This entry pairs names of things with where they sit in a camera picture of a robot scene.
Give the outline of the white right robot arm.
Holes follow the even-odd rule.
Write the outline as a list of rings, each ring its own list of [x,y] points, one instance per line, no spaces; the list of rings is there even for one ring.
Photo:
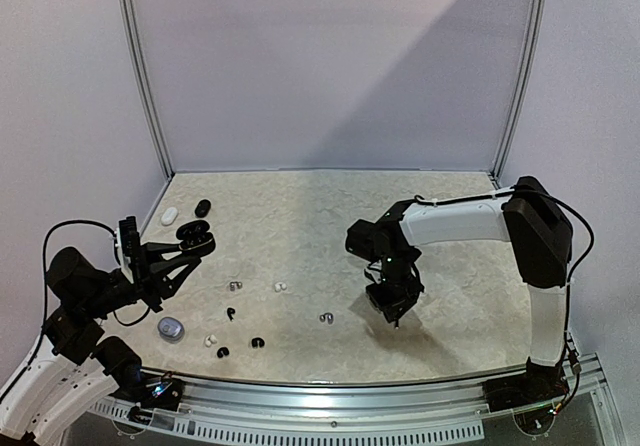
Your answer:
[[[476,246],[507,250],[530,304],[530,349],[512,380],[487,382],[489,393],[537,402],[568,394],[567,354],[573,226],[563,206],[532,176],[512,187],[444,200],[394,203],[378,219],[355,221],[346,251],[363,260],[373,308],[398,325],[426,291],[423,254]]]

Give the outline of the glossy black earbud charging case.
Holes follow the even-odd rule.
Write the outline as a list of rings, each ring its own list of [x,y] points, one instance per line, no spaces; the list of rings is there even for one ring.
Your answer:
[[[201,256],[212,253],[216,248],[215,238],[210,224],[203,220],[194,220],[180,226],[175,235],[182,252],[193,252]]]

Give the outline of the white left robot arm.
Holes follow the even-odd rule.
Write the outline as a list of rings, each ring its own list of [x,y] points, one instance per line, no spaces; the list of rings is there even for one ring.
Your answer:
[[[214,249],[211,234],[202,243],[118,241],[119,266],[111,272],[96,269],[74,247],[59,251],[45,284],[61,304],[46,317],[41,338],[1,390],[2,444],[51,445],[109,395],[142,410],[177,410],[184,382],[169,373],[143,372],[141,358],[120,337],[107,336],[98,322],[138,301],[160,311]]]

